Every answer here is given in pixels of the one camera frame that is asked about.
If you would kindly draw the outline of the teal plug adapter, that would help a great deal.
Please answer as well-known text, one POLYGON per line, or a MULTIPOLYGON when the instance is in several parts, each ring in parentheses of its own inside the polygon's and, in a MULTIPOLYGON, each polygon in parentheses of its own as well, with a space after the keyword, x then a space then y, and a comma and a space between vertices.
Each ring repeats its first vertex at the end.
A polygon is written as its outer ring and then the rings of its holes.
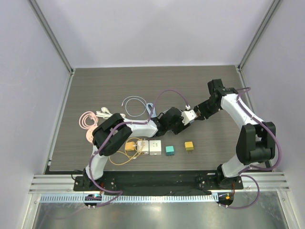
POLYGON ((174 156, 174 147, 173 146, 166 146, 165 147, 165 154, 166 156, 174 156))

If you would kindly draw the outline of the white cube socket plain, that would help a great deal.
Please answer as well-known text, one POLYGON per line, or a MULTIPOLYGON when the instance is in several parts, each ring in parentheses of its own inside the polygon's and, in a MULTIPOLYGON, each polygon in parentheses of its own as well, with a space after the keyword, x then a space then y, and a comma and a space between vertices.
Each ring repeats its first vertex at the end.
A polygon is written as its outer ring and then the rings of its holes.
POLYGON ((149 141, 149 155, 157 156, 162 154, 161 140, 150 140, 149 141))

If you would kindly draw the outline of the white cube socket tiger sticker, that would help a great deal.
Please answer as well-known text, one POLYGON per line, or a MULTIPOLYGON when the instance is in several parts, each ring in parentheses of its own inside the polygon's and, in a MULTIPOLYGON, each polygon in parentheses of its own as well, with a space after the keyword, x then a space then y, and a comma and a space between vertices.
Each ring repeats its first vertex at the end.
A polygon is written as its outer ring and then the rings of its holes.
POLYGON ((137 151, 140 155, 149 154, 149 141, 148 140, 138 140, 137 141, 137 151))

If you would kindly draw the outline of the yellow orange plug adapter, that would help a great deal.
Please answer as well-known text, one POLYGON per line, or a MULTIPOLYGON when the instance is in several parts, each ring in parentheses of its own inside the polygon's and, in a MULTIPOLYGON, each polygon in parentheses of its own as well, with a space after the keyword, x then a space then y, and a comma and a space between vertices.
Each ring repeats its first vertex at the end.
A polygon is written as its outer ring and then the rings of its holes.
POLYGON ((135 142, 130 141, 130 142, 125 143, 125 147, 124 147, 125 151, 135 151, 135 149, 136 149, 136 143, 135 142))

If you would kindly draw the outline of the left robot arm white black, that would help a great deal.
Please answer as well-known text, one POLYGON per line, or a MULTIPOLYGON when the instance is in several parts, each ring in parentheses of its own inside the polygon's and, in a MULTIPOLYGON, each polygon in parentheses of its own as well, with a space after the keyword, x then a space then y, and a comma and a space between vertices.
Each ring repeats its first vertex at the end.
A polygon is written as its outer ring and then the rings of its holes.
POLYGON ((168 131, 178 134, 194 121, 194 110, 181 111, 172 107, 149 120, 130 120, 113 114, 92 133, 93 151, 83 171, 83 187, 95 191, 101 186, 101 177, 109 156, 116 153, 131 137, 160 137, 168 131))

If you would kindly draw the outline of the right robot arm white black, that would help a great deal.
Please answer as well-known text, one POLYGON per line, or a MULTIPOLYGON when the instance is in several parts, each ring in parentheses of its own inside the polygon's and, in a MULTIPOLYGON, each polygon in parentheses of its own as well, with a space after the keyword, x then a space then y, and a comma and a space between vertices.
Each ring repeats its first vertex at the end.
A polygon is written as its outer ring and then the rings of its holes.
POLYGON ((211 80, 207 86, 209 99, 194 107, 197 120, 206 120, 225 110, 240 128, 235 156, 219 165, 214 177, 216 187, 230 189, 242 172, 274 158, 276 127, 256 116, 243 102, 240 93, 224 87, 221 79, 211 80))

